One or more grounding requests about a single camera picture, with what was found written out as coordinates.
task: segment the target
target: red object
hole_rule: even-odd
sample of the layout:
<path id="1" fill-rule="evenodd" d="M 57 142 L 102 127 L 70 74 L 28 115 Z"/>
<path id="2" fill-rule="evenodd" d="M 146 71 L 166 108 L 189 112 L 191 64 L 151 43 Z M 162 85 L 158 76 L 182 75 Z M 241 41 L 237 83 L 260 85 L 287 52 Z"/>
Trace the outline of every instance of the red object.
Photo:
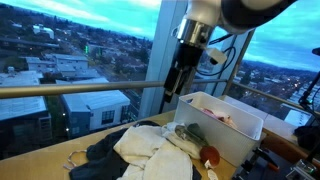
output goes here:
<path id="1" fill-rule="evenodd" d="M 209 160 L 212 168 L 216 167 L 220 162 L 219 151 L 213 146 L 204 146 L 200 151 L 201 161 L 206 163 Z"/>

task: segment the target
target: cloth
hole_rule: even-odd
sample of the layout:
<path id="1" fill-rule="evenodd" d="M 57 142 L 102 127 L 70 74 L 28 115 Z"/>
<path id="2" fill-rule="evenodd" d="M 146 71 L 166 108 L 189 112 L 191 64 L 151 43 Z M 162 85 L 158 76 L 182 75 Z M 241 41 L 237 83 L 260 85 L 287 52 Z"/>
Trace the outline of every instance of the cloth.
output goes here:
<path id="1" fill-rule="evenodd" d="M 192 179 L 190 157 L 162 137 L 161 127 L 130 127 L 114 150 L 130 163 L 121 180 Z"/>
<path id="2" fill-rule="evenodd" d="M 189 154 L 193 159 L 200 159 L 200 150 L 201 147 L 192 143 L 189 140 L 181 139 L 175 133 L 175 127 L 178 124 L 176 122 L 170 122 L 167 125 L 162 127 L 162 136 L 168 139 L 172 144 L 176 145 L 177 147 L 181 148 L 184 152 Z"/>
<path id="3" fill-rule="evenodd" d="M 141 121 L 134 126 L 159 126 L 152 121 Z M 124 175 L 129 163 L 113 150 L 114 145 L 127 131 L 121 129 L 107 135 L 98 143 L 87 148 L 88 163 L 75 167 L 69 172 L 71 180 L 116 180 Z M 193 180 L 201 180 L 201 175 L 193 166 Z"/>

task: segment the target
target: table surface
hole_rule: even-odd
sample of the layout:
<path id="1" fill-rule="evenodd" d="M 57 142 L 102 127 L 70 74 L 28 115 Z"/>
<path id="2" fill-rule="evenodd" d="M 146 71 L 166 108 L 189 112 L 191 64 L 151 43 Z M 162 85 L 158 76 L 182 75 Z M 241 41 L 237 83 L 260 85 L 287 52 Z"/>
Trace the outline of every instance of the table surface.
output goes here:
<path id="1" fill-rule="evenodd" d="M 145 120 L 152 120 L 160 125 L 164 125 L 174 118 L 174 111 L 156 115 Z M 67 158 L 69 154 L 76 150 L 85 150 L 88 146 L 97 143 L 106 135 L 126 128 L 135 123 L 118 126 L 112 129 L 94 133 L 88 136 L 70 140 L 64 143 L 32 151 L 26 154 L 15 156 L 0 161 L 0 179 L 23 179 L 23 180 L 64 180 L 69 178 L 69 170 L 63 168 L 64 164 L 68 164 Z M 84 153 L 77 153 L 72 160 L 81 165 L 87 162 Z M 199 160 L 192 160 L 202 175 L 202 179 L 209 179 L 207 170 Z M 215 172 L 219 180 L 231 179 L 236 167 L 221 159 L 219 166 Z"/>

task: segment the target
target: white bin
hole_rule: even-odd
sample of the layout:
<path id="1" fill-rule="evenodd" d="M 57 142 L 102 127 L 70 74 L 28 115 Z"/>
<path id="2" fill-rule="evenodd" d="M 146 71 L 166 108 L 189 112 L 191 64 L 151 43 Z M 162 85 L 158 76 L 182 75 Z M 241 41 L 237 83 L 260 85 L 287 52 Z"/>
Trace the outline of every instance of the white bin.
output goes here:
<path id="1" fill-rule="evenodd" d="M 230 115 L 237 130 L 203 113 L 200 108 L 225 112 Z M 220 156 L 238 167 L 257 145 L 263 120 L 203 92 L 179 98 L 174 121 L 186 125 L 198 123 L 208 143 L 216 147 Z"/>

